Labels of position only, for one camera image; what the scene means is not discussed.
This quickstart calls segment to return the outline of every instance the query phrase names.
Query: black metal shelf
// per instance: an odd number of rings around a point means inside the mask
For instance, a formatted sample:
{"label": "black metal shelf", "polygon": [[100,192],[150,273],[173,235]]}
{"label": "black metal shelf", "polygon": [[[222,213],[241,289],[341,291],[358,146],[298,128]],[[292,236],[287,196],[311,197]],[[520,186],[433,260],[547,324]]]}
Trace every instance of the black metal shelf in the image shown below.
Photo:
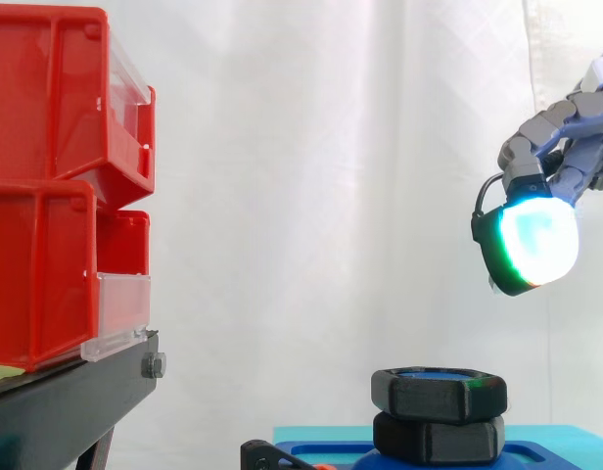
{"label": "black metal shelf", "polygon": [[156,388],[158,342],[1,380],[0,470],[104,468],[114,425]]}

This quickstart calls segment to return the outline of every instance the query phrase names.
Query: blue table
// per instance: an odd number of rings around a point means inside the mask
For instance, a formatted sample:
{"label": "blue table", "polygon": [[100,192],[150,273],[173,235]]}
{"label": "blue table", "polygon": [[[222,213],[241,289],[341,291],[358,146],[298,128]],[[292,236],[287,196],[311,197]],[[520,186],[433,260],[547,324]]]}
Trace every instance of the blue table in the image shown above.
{"label": "blue table", "polygon": [[[286,441],[371,441],[370,426],[281,427],[274,443]],[[603,439],[573,426],[506,426],[506,441],[531,441],[560,455],[582,470],[603,470]],[[353,463],[360,455],[299,455],[308,463]]]}

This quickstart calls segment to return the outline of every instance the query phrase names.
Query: white fabric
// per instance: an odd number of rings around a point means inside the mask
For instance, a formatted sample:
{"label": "white fabric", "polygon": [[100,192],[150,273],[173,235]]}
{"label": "white fabric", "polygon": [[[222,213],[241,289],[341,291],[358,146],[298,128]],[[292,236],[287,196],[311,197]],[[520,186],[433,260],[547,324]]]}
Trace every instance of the white fabric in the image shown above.
{"label": "white fabric", "polygon": [[407,364],[498,373],[507,422],[603,434],[603,194],[574,272],[517,299],[469,228],[534,98],[603,49],[603,2],[97,3],[158,91],[138,207],[168,355],[111,470],[234,469],[273,426],[368,424],[371,373]]}
{"label": "white fabric", "polygon": [[[541,110],[603,53],[603,1],[528,0],[533,86]],[[580,199],[580,258],[549,288],[552,419],[603,436],[603,193]]]}

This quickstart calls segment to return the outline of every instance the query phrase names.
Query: green light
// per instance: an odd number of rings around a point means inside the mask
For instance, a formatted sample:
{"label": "green light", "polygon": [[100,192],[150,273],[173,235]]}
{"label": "green light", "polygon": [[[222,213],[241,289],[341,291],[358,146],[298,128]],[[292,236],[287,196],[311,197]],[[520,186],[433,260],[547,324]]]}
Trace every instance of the green light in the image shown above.
{"label": "green light", "polygon": [[563,277],[578,257],[574,208],[558,198],[532,198],[504,210],[504,248],[521,277],[540,286]]}

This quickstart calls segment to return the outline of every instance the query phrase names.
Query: blue surface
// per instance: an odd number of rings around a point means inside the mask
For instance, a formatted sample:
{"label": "blue surface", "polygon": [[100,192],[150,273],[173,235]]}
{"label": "blue surface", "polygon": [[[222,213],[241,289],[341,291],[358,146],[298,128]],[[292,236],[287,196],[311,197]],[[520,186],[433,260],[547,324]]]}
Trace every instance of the blue surface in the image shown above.
{"label": "blue surface", "polygon": [[433,380],[466,380],[473,379],[468,375],[450,374],[447,372],[402,372],[397,374],[399,377],[412,377],[415,379],[433,379]]}
{"label": "blue surface", "polygon": [[[278,447],[305,461],[308,461],[310,454],[323,455],[322,462],[336,464],[338,470],[417,470],[429,468],[410,465],[385,457],[373,448],[372,442],[286,442],[279,444]],[[337,461],[339,454],[355,455],[357,458],[354,464],[343,463]],[[460,470],[579,470],[576,465],[565,461],[542,446],[520,441],[506,443],[500,457],[490,466],[462,466],[459,468]]]}
{"label": "blue surface", "polygon": [[[275,443],[285,441],[371,441],[371,426],[282,427],[276,428]],[[506,426],[508,441],[537,443],[582,470],[603,470],[603,439],[573,426]],[[360,454],[341,454],[334,463],[352,463]],[[305,454],[309,463],[326,462],[334,455]]]}

